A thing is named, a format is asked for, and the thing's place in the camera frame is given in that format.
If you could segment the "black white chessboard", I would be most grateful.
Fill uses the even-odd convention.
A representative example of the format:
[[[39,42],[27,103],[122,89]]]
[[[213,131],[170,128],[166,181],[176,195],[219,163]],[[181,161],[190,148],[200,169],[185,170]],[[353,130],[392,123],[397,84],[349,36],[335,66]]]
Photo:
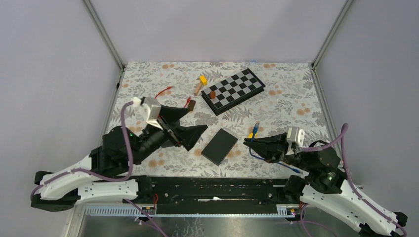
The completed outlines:
[[[265,84],[249,68],[201,91],[201,97],[216,116],[264,91]],[[215,91],[216,97],[210,98]]]

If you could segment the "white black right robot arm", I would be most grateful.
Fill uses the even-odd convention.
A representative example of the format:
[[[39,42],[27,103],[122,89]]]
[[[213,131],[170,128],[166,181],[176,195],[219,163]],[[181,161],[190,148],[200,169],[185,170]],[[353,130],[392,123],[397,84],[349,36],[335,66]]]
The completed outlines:
[[[324,141],[304,148],[305,133],[296,127],[287,133],[265,138],[246,138],[244,144],[267,163],[294,169],[283,187],[287,202],[314,206],[343,221],[361,237],[398,237],[408,217],[389,211],[367,197],[351,181],[348,171],[339,169],[340,158]]]

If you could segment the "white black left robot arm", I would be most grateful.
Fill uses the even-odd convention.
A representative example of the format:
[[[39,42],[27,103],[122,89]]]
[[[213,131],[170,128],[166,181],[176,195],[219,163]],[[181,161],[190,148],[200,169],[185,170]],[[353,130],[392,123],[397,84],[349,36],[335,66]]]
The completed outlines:
[[[124,124],[116,126],[103,135],[101,146],[76,164],[55,173],[38,171],[30,195],[31,207],[57,212],[92,200],[138,199],[147,203],[154,195],[151,179],[132,178],[134,166],[160,148],[191,150],[207,129],[206,125],[180,125],[188,108],[157,102],[128,105],[137,108],[146,122],[141,134],[136,135]]]

